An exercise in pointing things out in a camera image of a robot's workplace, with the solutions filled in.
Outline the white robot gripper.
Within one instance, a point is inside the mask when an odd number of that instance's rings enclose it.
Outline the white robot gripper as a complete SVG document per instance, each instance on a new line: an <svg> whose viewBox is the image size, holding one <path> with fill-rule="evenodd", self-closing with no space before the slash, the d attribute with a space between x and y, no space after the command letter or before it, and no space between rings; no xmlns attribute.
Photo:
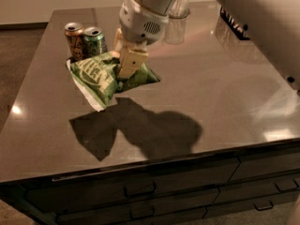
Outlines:
<svg viewBox="0 0 300 225"><path fill-rule="evenodd" d="M119 20L121 29L116 29L110 54L119 57L118 78L128 79L148 58L146 44L150 45L159 40L169 17L158 15L135 0L124 0ZM124 42L123 36L133 43Z"/></svg>

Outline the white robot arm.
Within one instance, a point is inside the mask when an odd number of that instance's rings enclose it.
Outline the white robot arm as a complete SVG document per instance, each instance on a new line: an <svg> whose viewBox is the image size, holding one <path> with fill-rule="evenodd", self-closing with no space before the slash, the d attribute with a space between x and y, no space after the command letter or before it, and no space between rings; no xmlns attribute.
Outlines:
<svg viewBox="0 0 300 225"><path fill-rule="evenodd" d="M124 0L119 21L125 39L153 44L176 0ZM217 0L220 16L249 38L294 90L300 90L300 0Z"/></svg>

